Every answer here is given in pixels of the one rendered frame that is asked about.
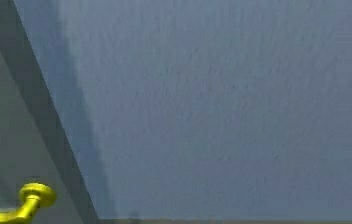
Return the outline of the grey room door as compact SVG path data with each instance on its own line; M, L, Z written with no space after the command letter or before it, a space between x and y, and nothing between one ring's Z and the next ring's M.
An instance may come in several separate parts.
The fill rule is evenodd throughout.
M0 0L0 211L43 183L56 202L32 224L100 224L13 0Z

